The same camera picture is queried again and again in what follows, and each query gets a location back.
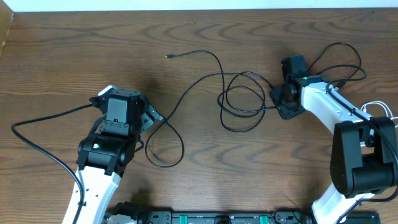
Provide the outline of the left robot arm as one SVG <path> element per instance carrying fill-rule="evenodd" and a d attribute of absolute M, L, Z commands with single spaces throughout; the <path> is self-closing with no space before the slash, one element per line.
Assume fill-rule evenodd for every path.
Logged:
<path fill-rule="evenodd" d="M 78 146 L 79 180 L 64 223 L 101 223 L 140 135 L 160 118 L 146 95 L 110 85 L 90 98 L 102 112 Z"/>

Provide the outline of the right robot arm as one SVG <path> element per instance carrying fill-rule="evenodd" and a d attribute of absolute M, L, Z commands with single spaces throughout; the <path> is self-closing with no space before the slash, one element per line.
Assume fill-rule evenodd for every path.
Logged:
<path fill-rule="evenodd" d="M 307 223 L 343 223 L 363 202 L 397 187 L 397 138 L 393 120 L 373 117 L 343 98 L 333 83 L 311 75 L 301 55 L 281 61 L 284 82 L 270 92 L 280 117 L 292 119 L 305 111 L 314 114 L 332 133 L 332 183 L 311 205 Z"/>

